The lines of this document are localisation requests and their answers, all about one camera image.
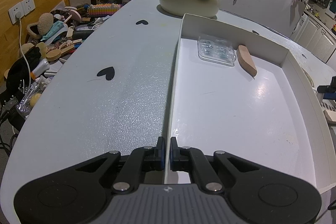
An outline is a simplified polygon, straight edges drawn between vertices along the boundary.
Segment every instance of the blue object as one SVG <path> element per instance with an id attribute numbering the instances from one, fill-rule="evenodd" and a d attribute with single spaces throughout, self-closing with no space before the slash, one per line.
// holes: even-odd
<path id="1" fill-rule="evenodd" d="M 330 7 L 329 7 L 329 10 L 332 12 L 332 13 L 336 13 L 336 0 L 333 0 L 331 3 L 330 3 Z"/>
<path id="2" fill-rule="evenodd" d="M 64 25 L 63 25 L 63 22 L 62 22 L 62 21 L 57 21 L 57 22 L 55 22 L 55 23 L 52 25 L 50 31 L 49 31 L 46 35 L 44 35 L 44 36 L 42 37 L 42 41 L 43 41 L 43 40 L 48 40 L 50 37 L 52 37 L 54 34 L 56 34 L 56 33 L 57 33 L 59 30 L 61 30 L 63 27 L 64 27 Z"/>
<path id="3" fill-rule="evenodd" d="M 336 92 L 333 93 L 325 93 L 323 99 L 326 100 L 336 100 Z"/>

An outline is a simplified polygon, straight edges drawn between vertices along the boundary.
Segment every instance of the wooden block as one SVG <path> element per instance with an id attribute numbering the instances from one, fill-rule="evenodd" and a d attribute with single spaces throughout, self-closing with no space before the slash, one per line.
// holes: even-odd
<path id="1" fill-rule="evenodd" d="M 244 45 L 239 45 L 237 49 L 238 62 L 241 67 L 252 77 L 257 75 L 257 69 L 255 68 L 252 57 L 249 50 Z"/>
<path id="2" fill-rule="evenodd" d="M 327 120 L 327 124 L 336 124 L 336 112 L 331 110 L 324 110 L 323 111 L 325 119 Z"/>

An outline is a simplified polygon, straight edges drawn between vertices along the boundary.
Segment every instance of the electrical outlet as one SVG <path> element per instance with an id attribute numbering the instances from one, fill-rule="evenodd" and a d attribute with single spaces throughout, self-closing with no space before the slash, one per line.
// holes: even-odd
<path id="1" fill-rule="evenodd" d="M 21 12 L 21 18 L 24 16 L 24 11 L 21 2 L 18 4 L 14 5 L 12 8 L 8 10 L 9 17 L 12 21 L 13 24 L 17 21 L 15 15 L 17 12 Z"/>
<path id="2" fill-rule="evenodd" d="M 25 16 L 35 9 L 34 0 L 24 0 L 21 2 Z"/>

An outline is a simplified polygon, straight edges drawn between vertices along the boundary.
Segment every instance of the white cardboard box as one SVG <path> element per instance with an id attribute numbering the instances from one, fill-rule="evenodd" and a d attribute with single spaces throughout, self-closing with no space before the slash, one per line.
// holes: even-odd
<path id="1" fill-rule="evenodd" d="M 258 73 L 238 63 L 201 60 L 200 34 L 245 45 Z M 291 52 L 258 34 L 213 19 L 185 14 L 180 29 L 167 138 L 180 147 L 216 150 L 299 177 L 323 193 L 336 185 L 336 155 L 320 104 Z M 165 183 L 189 183 L 172 172 Z"/>

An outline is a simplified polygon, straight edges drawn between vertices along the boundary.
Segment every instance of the clutter pile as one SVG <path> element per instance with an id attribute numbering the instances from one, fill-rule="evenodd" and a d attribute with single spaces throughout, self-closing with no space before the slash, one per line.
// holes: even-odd
<path id="1" fill-rule="evenodd" d="M 119 4 L 105 5 L 106 9 L 95 8 L 100 5 L 94 3 L 95 0 L 91 0 L 91 5 L 66 7 L 61 2 L 50 13 L 42 14 L 38 22 L 28 24 L 28 42 L 21 46 L 17 61 L 4 74 L 6 90 L 0 94 L 1 108 L 15 99 L 19 111 L 29 115 L 71 54 L 121 8 Z"/>

